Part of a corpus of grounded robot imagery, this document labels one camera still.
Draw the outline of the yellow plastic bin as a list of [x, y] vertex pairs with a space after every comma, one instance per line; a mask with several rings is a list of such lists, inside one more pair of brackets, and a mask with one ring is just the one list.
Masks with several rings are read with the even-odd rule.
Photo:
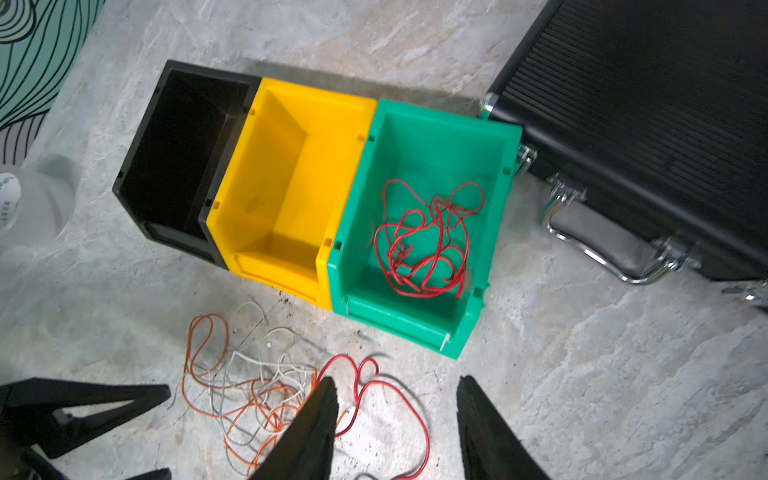
[[327, 264], [376, 108], [261, 81], [206, 220], [230, 272], [331, 309]]

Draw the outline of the green plastic bin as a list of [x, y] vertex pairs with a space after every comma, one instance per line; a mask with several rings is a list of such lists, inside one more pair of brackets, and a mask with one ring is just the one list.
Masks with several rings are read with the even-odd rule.
[[328, 261], [333, 311], [457, 358], [521, 138], [511, 124], [381, 101]]

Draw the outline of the black ribbed carrying case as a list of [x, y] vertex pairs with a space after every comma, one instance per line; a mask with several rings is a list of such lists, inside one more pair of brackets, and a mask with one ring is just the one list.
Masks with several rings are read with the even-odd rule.
[[482, 118], [520, 126], [543, 225], [620, 281], [767, 305], [767, 5], [549, 1]]

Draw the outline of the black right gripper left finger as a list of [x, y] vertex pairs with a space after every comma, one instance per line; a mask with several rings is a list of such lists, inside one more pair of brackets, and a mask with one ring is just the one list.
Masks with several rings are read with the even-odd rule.
[[251, 479], [329, 479], [338, 411], [335, 383], [324, 378]]

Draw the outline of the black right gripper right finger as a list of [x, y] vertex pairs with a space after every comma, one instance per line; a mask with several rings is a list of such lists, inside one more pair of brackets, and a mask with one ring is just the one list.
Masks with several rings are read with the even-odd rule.
[[472, 376], [460, 378], [456, 399], [466, 479], [549, 479]]

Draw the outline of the black plastic bin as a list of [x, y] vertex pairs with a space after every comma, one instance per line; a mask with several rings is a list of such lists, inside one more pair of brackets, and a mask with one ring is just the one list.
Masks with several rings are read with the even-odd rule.
[[224, 267], [206, 220], [260, 83], [166, 62], [113, 185], [148, 239]]

